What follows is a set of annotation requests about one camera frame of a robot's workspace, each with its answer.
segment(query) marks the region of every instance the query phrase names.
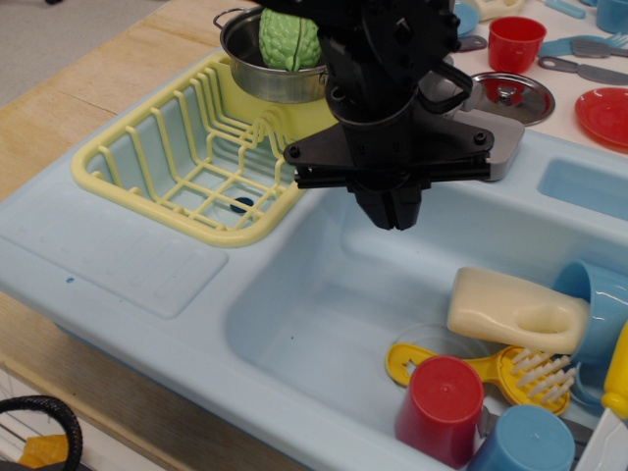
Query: dish rack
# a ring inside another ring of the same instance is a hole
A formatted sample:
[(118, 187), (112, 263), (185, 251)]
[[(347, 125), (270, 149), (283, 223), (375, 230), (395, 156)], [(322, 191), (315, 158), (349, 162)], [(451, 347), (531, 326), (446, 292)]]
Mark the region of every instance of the dish rack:
[(298, 200), (284, 149), (333, 125), (325, 100), (276, 104), (235, 84), (210, 55), (83, 145), (82, 188), (205, 243), (250, 244)]

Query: light blue sink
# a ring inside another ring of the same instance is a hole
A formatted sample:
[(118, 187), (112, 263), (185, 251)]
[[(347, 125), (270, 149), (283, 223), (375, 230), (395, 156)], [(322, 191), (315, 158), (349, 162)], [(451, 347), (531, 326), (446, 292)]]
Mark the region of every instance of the light blue sink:
[(78, 187), (73, 156), (0, 205), (0, 288), (315, 469), (446, 469), (394, 438), (403, 390), (384, 359), (398, 340), (495, 349), (445, 328), (458, 268), (543, 285), (575, 258), (628, 272), (628, 161), (533, 131), (503, 180), (435, 184), (405, 232), (343, 189), (308, 190), (234, 248)]

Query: wooden table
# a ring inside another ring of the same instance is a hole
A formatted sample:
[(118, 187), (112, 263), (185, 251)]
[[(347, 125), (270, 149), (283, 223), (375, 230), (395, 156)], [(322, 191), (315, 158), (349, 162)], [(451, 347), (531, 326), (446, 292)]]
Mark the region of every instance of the wooden table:
[[(0, 109), (0, 200), (220, 45), (212, 20), (254, 4), (172, 0)], [(245, 433), (60, 332), (0, 293), (2, 367), (167, 469), (301, 469)]]

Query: black robotic arm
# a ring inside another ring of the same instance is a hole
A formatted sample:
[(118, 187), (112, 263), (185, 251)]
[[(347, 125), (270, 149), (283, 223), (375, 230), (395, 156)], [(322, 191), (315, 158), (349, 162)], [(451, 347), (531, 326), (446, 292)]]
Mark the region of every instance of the black robotic arm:
[[(346, 186), (376, 226), (404, 230), (432, 182), (489, 177), (493, 134), (447, 115), (472, 89), (445, 59), (459, 47), (449, 0), (258, 2), (319, 27), (339, 123), (287, 149), (300, 187)], [(435, 80), (455, 92), (434, 96)]]

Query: metal pot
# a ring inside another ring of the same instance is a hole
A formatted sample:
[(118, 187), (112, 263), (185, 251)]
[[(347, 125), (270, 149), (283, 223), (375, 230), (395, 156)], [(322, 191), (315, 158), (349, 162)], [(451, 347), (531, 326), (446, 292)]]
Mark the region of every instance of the metal pot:
[[(327, 69), (320, 62), (298, 72), (269, 69), (259, 51), (259, 21), (263, 7), (237, 8), (219, 13), (214, 25), (221, 30), (220, 42), (231, 58), (235, 83), (247, 93), (276, 103), (304, 103), (325, 96)], [(242, 11), (222, 26), (227, 13)]]

